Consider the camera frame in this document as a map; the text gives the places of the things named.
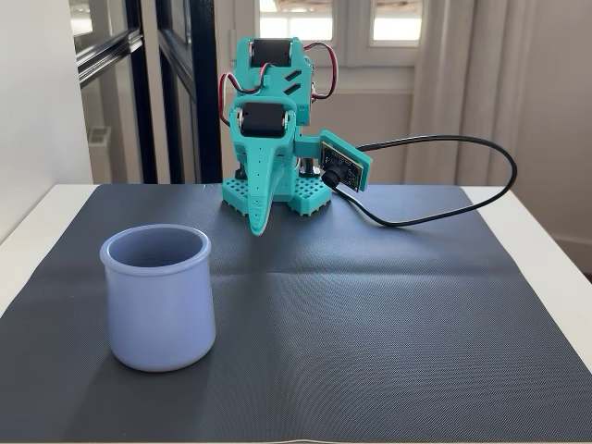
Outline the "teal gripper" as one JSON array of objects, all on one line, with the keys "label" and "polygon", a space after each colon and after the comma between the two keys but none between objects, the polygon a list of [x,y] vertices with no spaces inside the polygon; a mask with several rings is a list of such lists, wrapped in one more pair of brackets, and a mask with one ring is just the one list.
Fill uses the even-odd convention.
[{"label": "teal gripper", "polygon": [[243,95],[232,104],[230,137],[237,154],[247,154],[247,214],[253,235],[265,231],[274,201],[294,195],[296,103],[286,97]]}]

